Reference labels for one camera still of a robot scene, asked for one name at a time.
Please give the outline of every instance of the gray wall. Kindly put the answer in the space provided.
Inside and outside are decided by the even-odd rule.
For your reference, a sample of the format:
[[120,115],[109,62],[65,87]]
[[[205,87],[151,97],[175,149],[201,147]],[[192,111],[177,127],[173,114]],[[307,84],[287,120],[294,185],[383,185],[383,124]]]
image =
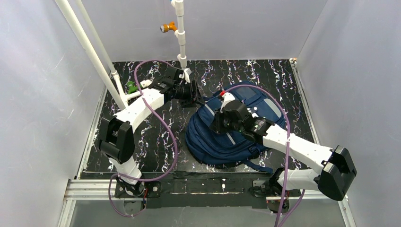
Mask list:
[[329,0],[298,59],[324,145],[347,147],[360,227],[400,226],[401,1]]
[[0,8],[0,226],[56,226],[104,85],[54,1]]
[[[297,57],[327,0],[185,0],[189,60]],[[83,0],[113,61],[174,60],[169,0]]]

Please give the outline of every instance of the wire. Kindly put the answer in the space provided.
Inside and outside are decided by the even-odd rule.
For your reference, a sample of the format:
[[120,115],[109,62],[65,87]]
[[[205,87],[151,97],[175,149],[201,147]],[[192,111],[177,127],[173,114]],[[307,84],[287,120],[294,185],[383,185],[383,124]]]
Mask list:
[[[281,198],[280,198],[279,210],[277,211],[276,222],[274,223],[274,227],[278,227],[279,226],[281,212],[283,211],[284,197],[285,197],[285,194],[286,194],[286,186],[287,186],[288,158],[289,158],[289,138],[290,138],[290,135],[291,135],[291,126],[290,126],[290,123],[289,123],[289,119],[288,119],[287,113],[284,111],[283,107],[281,107],[280,103],[278,103],[277,100],[269,92],[267,92],[265,89],[263,89],[261,87],[257,87],[257,86],[249,85],[249,84],[241,84],[241,85],[236,85],[236,86],[230,87],[229,89],[226,90],[226,92],[229,92],[230,90],[238,88],[238,87],[253,87],[253,88],[256,88],[256,89],[266,93],[273,100],[273,102],[277,105],[277,107],[280,109],[280,111],[283,113],[284,118],[286,120],[286,124],[287,124],[287,144],[286,144],[286,157],[285,157],[285,160],[284,160],[284,181],[283,181],[283,185],[282,185],[283,189],[281,190]],[[302,197],[303,197],[303,194],[301,194],[301,196],[299,197],[298,201],[294,205],[293,209],[291,209],[291,211],[287,213],[287,215],[285,216],[283,221],[280,223],[280,226],[282,224],[284,224],[284,221],[287,220],[288,216],[292,213],[293,210],[295,210],[295,208],[301,202]]]
[[[135,70],[134,70],[134,78],[135,78],[136,86],[138,87],[138,91],[140,92],[140,95],[141,95],[141,96],[143,95],[143,92],[142,92],[142,89],[141,89],[141,87],[140,87],[140,83],[138,82],[137,71],[138,71],[138,68],[139,68],[141,65],[143,65],[143,64],[145,64],[145,63],[147,63],[147,62],[150,62],[150,61],[157,61],[157,60],[143,61],[143,62],[139,63],[139,64],[137,65],[137,67],[135,67]],[[170,64],[170,63],[168,63],[168,62],[166,62],[166,61],[159,61],[159,62],[166,63],[166,64],[169,65],[170,67],[173,67],[173,68],[176,68],[176,69],[181,70],[180,68],[177,68],[177,67],[173,66],[172,64]],[[153,113],[153,115],[156,116],[156,117],[159,119],[159,121],[162,123],[162,125],[163,125],[163,126],[166,128],[166,130],[168,131],[168,134],[170,135],[170,137],[173,139],[173,144],[174,144],[174,159],[173,159],[173,164],[170,166],[170,168],[167,169],[167,171],[166,171],[164,174],[162,174],[162,175],[160,175],[160,176],[158,176],[158,177],[155,177],[155,178],[151,178],[151,179],[141,179],[141,178],[136,178],[136,177],[128,176],[128,175],[121,174],[121,173],[116,173],[116,174],[113,174],[113,175],[112,175],[112,177],[110,178],[109,189],[108,189],[108,192],[109,192],[109,201],[110,201],[110,204],[111,204],[111,206],[113,207],[113,209],[114,209],[119,215],[124,216],[124,217],[134,217],[134,216],[140,214],[140,213],[141,213],[142,211],[144,211],[145,209],[142,209],[141,211],[139,211],[138,213],[133,214],[133,215],[127,215],[127,214],[121,213],[121,212],[116,208],[116,206],[114,205],[113,200],[112,200],[112,198],[111,198],[111,186],[112,186],[112,181],[113,181],[113,179],[115,179],[116,177],[119,177],[119,176],[123,176],[123,177],[126,177],[126,178],[128,178],[128,179],[132,179],[132,180],[136,180],[136,181],[141,181],[141,182],[157,181],[157,180],[160,180],[161,178],[165,177],[166,175],[168,175],[168,174],[173,170],[174,166],[177,165],[177,160],[178,160],[177,141],[176,141],[176,139],[175,139],[175,136],[174,136],[173,132],[171,131],[170,127],[168,127],[167,123],[166,123],[165,121],[163,121],[163,118],[160,117],[160,116],[155,112],[155,110],[152,109],[152,107],[147,103],[147,101],[146,101],[144,98],[142,98],[142,100],[143,100],[145,106]]]

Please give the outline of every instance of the black marble table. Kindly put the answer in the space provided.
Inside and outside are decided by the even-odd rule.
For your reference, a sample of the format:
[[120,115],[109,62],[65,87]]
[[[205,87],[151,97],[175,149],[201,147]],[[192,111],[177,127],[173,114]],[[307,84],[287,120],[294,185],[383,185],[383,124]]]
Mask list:
[[[116,62],[114,65],[122,77],[126,89],[127,81],[134,81],[133,72],[139,62]],[[195,78],[203,96],[210,96],[221,88],[249,80],[269,91],[283,106],[291,121],[291,131],[296,135],[313,141],[311,129],[302,105],[296,81],[289,60],[223,60],[223,61],[190,61],[191,78]],[[149,62],[139,71],[139,79],[153,79],[164,75],[166,65]],[[111,95],[107,93],[101,117],[110,117],[119,111]],[[174,100],[159,108],[157,112],[171,127],[179,147],[177,171],[192,172],[251,172],[251,168],[238,166],[209,166],[194,159],[185,143],[186,124],[196,108],[181,108],[179,101]],[[142,172],[165,172],[173,162],[173,141],[167,130],[154,116],[148,117],[134,133],[134,158]],[[252,160],[261,166],[273,169],[283,166],[284,154],[275,150],[261,153]],[[290,159],[290,168],[305,169],[306,166],[295,159]],[[84,178],[91,174],[115,172],[115,168],[96,147],[92,147],[84,169]]]

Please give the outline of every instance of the backpack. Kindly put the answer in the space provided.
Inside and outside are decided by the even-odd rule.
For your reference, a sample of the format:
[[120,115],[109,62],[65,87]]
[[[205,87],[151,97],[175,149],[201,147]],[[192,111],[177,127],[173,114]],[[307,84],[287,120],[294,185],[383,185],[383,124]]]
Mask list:
[[[254,85],[249,81],[232,84],[225,89],[239,84]],[[213,94],[210,98],[204,98],[206,103],[192,115],[188,122],[185,141],[195,158],[208,165],[220,165],[230,163],[245,163],[247,166],[268,173],[272,169],[262,167],[249,161],[268,148],[245,139],[239,132],[231,131],[225,134],[217,134],[209,129],[214,119],[214,111],[219,109],[222,101],[218,99],[221,91]],[[230,91],[237,99],[243,102],[251,113],[276,123],[284,128],[285,119],[279,108],[263,92],[253,87],[239,87]]]

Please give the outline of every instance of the purple cable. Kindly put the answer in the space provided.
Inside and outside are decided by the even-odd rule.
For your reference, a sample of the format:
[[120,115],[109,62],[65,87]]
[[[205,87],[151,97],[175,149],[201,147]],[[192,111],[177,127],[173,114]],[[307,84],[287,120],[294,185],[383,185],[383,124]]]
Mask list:
[[[287,117],[287,114],[284,111],[283,107],[281,107],[280,103],[278,103],[277,100],[269,92],[267,92],[265,89],[257,87],[257,86],[254,86],[254,85],[241,84],[241,85],[230,87],[229,89],[226,90],[226,92],[229,92],[230,90],[238,88],[238,87],[253,87],[253,88],[256,88],[256,89],[266,93],[273,100],[273,102],[277,105],[277,107],[280,109],[280,111],[284,115],[284,118],[285,118],[286,124],[287,124],[287,139],[289,139],[289,137],[291,135],[291,126],[289,124],[289,119]],[[279,205],[279,210],[277,211],[277,217],[276,217],[276,222],[274,224],[274,227],[278,227],[279,226],[280,215],[281,215],[281,212],[283,210],[284,197],[286,195],[287,175],[288,175],[288,158],[289,158],[289,141],[287,141],[287,144],[286,144],[286,157],[285,157],[285,160],[284,160],[283,190],[281,191],[280,205]],[[280,223],[280,226],[284,224],[284,221],[288,218],[288,216],[292,213],[292,211],[295,210],[295,208],[301,202],[303,194],[299,197],[299,199],[296,202],[296,204],[294,205],[293,209],[291,209],[291,211],[285,216],[283,221]]]
[[[146,63],[146,62],[150,62],[150,61],[158,61],[158,60],[143,61],[143,62],[139,63],[139,64],[137,65],[137,67],[135,68],[135,70],[134,70],[134,78],[135,78],[136,86],[138,87],[138,90],[139,90],[141,96],[143,95],[143,92],[142,92],[142,89],[140,88],[140,83],[138,82],[137,71],[138,71],[138,68],[139,68],[141,65],[143,65],[143,64]],[[166,61],[159,61],[159,62],[166,63],[167,65],[169,65],[169,66],[171,66],[171,67],[173,67],[173,68],[178,69],[177,67],[174,67],[173,65],[171,65],[170,63],[168,63],[168,62],[166,62]],[[169,174],[169,173],[173,170],[174,166],[177,164],[177,160],[178,160],[177,141],[175,140],[175,136],[174,136],[173,132],[172,132],[171,129],[168,127],[167,123],[166,123],[165,121],[163,121],[163,118],[160,117],[160,116],[155,112],[155,110],[152,109],[152,107],[146,102],[146,100],[145,100],[144,98],[142,98],[142,100],[143,100],[145,106],[153,113],[153,115],[156,116],[156,117],[160,120],[160,122],[163,124],[163,126],[167,129],[168,134],[170,135],[170,137],[173,139],[173,144],[174,144],[174,160],[173,160],[173,164],[170,166],[169,169],[167,169],[167,171],[166,171],[164,174],[162,174],[162,175],[160,175],[160,176],[158,176],[158,177],[155,177],[155,178],[151,178],[151,179],[140,179],[140,178],[136,178],[136,177],[128,176],[128,175],[125,175],[125,174],[120,174],[120,173],[116,173],[116,174],[113,174],[113,175],[112,175],[112,177],[110,178],[109,189],[108,189],[110,204],[111,204],[111,206],[113,207],[113,209],[114,209],[118,214],[120,214],[121,216],[124,216],[124,217],[128,217],[128,218],[129,218],[129,217],[134,217],[134,216],[140,214],[140,213],[141,213],[143,210],[145,210],[145,209],[143,209],[143,210],[141,210],[140,212],[138,212],[138,213],[136,213],[136,214],[133,214],[133,215],[127,215],[127,214],[121,213],[121,212],[115,207],[115,205],[114,205],[114,203],[113,203],[113,201],[112,201],[112,197],[111,197],[111,186],[112,186],[113,179],[116,178],[116,177],[119,177],[119,176],[123,176],[123,177],[126,177],[126,178],[128,178],[128,179],[132,179],[132,180],[136,180],[136,181],[142,181],[142,182],[157,181],[157,180],[160,180],[161,178],[165,177],[167,174]]]

